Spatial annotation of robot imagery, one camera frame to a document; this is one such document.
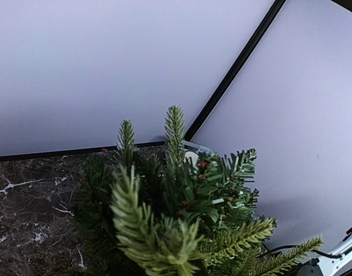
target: artificial plant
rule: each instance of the artificial plant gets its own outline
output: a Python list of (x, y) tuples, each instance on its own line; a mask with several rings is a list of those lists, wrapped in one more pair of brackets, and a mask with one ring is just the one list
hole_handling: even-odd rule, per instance
[(256, 151), (185, 160), (176, 106), (168, 109), (165, 133), (166, 162), (137, 151), (131, 122), (123, 121), (118, 170), (98, 156), (83, 167), (74, 215), (90, 258), (76, 275), (273, 276), (321, 245), (312, 239), (262, 261), (260, 248), (276, 222), (253, 216), (258, 190), (248, 184)]

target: white robotic arm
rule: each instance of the white robotic arm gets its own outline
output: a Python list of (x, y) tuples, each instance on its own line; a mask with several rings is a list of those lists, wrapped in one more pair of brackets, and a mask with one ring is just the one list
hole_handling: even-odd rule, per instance
[(303, 264), (297, 276), (337, 276), (337, 273), (352, 260), (352, 228), (347, 231), (343, 242), (326, 256), (313, 258)]

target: dark marble surface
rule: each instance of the dark marble surface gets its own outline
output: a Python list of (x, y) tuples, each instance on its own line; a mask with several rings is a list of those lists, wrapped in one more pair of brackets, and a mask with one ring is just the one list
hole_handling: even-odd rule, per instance
[[(113, 152), (99, 154), (116, 166)], [(85, 267), (70, 210), (80, 185), (75, 171), (88, 157), (0, 163), (0, 276), (64, 276), (68, 268)]]

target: white backdrop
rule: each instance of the white backdrop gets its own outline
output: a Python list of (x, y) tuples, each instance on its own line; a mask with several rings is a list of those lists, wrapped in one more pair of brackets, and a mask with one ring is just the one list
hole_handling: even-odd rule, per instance
[(257, 150), (268, 246), (322, 234), (332, 249), (352, 227), (352, 13), (287, 1), (194, 142)]
[(0, 156), (161, 141), (188, 127), (273, 0), (0, 1)]

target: black frame edge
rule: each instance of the black frame edge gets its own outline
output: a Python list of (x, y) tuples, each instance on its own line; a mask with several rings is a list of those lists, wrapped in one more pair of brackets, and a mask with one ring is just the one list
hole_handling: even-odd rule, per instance
[[(136, 147), (137, 148), (155, 147), (155, 146), (164, 145), (164, 144), (165, 144), (164, 141), (149, 142), (149, 143), (136, 144)], [(111, 145), (108, 147), (99, 147), (99, 148), (84, 148), (84, 149), (72, 149), (67, 151), (39, 152), (35, 154), (0, 156), (0, 162), (35, 159), (35, 158), (51, 158), (51, 157), (59, 157), (59, 156), (66, 156), (66, 155), (92, 154), (95, 152), (101, 152), (104, 148), (109, 151), (112, 151), (117, 149), (117, 146)]]
[(185, 140), (191, 141), (196, 135), (198, 130), (204, 124), (206, 119), (209, 117), (210, 113), (214, 110), (218, 102), (223, 97), (224, 93), (227, 91), (229, 86), (232, 84), (233, 80), (246, 63), (251, 53), (254, 51), (257, 44), (260, 42), (261, 38), (264, 36), (265, 32), (270, 27), (273, 20), (278, 15), (279, 11), (283, 7), (287, 0), (275, 0), (273, 5), (270, 7), (269, 11), (262, 19), (261, 23), (253, 33), (252, 37), (249, 39), (242, 52), (237, 57), (236, 61), (233, 63), (232, 67), (229, 69), (228, 73), (225, 75), (219, 86), (216, 88), (213, 95), (210, 97), (208, 102), (205, 104), (202, 111), (199, 113), (195, 121), (188, 128), (185, 133)]

